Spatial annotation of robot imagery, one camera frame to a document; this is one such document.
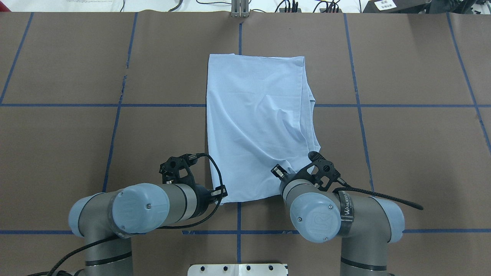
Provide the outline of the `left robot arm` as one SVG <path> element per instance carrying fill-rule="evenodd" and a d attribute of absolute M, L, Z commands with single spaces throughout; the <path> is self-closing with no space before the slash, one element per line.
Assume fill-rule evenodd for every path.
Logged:
<path fill-rule="evenodd" d="M 225 187 L 141 183 L 79 199 L 70 209 L 71 231 L 85 242 L 76 276 L 132 276 L 131 238 L 204 214 L 227 196 Z"/>

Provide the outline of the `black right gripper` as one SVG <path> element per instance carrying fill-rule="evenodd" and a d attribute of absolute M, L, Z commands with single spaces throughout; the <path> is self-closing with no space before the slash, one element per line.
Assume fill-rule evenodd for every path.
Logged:
<path fill-rule="evenodd" d="M 289 172 L 280 164 L 276 164 L 271 169 L 271 173 L 280 180 L 279 192 L 284 192 L 285 189 L 289 192 L 293 187 L 302 184 L 302 180 L 298 178 L 297 172 Z"/>

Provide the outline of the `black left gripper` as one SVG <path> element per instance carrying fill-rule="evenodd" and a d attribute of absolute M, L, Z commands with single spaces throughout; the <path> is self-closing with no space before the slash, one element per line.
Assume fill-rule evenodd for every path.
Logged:
<path fill-rule="evenodd" d="M 194 217 L 203 215 L 210 204 L 218 203 L 218 201 L 228 196 L 225 185 L 216 187 L 214 190 L 208 190 L 204 186 L 196 184 L 194 186 L 194 192 L 197 200 Z"/>

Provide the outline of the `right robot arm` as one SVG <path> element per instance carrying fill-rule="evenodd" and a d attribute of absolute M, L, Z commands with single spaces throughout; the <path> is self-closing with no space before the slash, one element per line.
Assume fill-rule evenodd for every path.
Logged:
<path fill-rule="evenodd" d="M 295 229 L 306 240 L 341 238 L 341 276 L 388 276 L 388 245 L 400 241 L 405 217 L 380 195 L 357 196 L 329 161 L 316 161 L 297 173 L 279 164 L 272 174 Z"/>

